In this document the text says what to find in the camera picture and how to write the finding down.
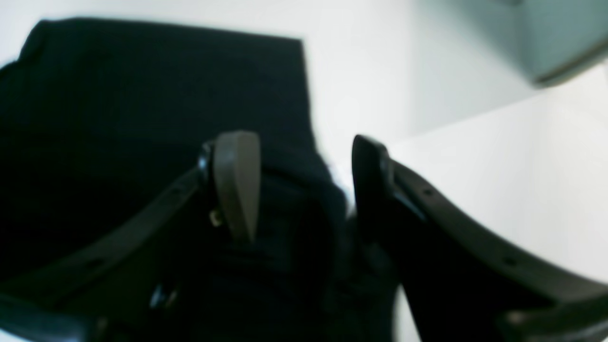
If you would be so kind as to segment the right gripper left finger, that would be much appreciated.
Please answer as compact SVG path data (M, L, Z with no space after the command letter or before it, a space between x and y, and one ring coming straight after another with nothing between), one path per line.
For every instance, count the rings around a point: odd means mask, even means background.
M224 242L256 238L257 133L203 144L196 166L132 219L49 266L1 282L3 342L156 342L178 337Z

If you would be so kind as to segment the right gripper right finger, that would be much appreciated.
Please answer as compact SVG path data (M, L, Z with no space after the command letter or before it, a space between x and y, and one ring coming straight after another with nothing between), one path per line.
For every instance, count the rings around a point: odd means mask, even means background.
M376 139L351 155L363 239L397 269L422 342L606 340L606 284L489 231Z

